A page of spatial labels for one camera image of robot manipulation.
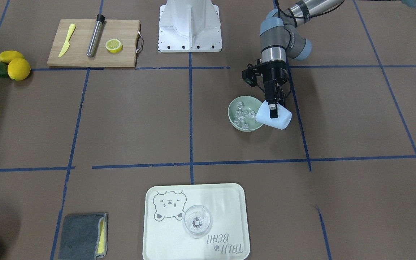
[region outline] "blue joint cap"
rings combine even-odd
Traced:
[[[270,11],[270,12],[267,14],[266,18],[273,17],[273,16],[274,16],[276,13],[278,13],[278,12],[279,12],[279,10],[278,10],[278,9],[274,9],[274,10]]]
[[[270,28],[274,28],[274,27],[277,27],[277,26],[282,26],[283,27],[282,19],[280,19],[279,17],[266,18],[266,20],[264,20],[261,23],[261,30],[259,32],[259,35],[263,34],[263,32],[269,30]]]
[[[292,60],[303,61],[307,57],[309,57],[309,55],[311,54],[311,51],[312,51],[312,43],[310,40],[306,39],[306,43],[304,44],[304,49],[301,51],[298,57]]]

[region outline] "lemon slice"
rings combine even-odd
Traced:
[[[123,49],[123,45],[121,44],[121,41],[117,39],[108,40],[107,43],[105,44],[105,47],[111,53],[117,53]]]

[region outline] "white plastic bracket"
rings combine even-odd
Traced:
[[[211,0],[168,0],[160,7],[159,52],[222,49],[219,8]]]

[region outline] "green bowl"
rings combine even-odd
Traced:
[[[232,100],[232,102],[229,104],[229,108],[227,109],[227,115],[228,115],[229,121],[231,122],[233,127],[235,127],[237,130],[240,130],[242,132],[253,132],[254,130],[257,130],[258,128],[263,126],[262,123],[258,123],[258,122],[253,121],[253,120],[249,122],[250,129],[248,129],[248,130],[242,129],[242,128],[240,128],[240,127],[238,127],[234,124],[234,120],[236,120],[236,118],[237,118],[235,116],[235,112],[238,110],[237,102],[239,102],[239,101],[243,102],[243,104],[244,104],[244,108],[242,108],[242,110],[245,110],[245,109],[254,110],[256,113],[258,113],[258,109],[262,104],[261,101],[259,101],[258,99],[254,98],[254,97],[250,97],[250,96],[241,96],[241,97],[238,97],[238,98]]]

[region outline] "silver muddler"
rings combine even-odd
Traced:
[[[98,14],[96,18],[96,28],[94,28],[94,32],[92,33],[88,52],[86,52],[88,57],[94,57],[94,55],[96,55],[97,45],[99,44],[100,36],[102,34],[102,30],[104,29],[104,22],[105,16]]]

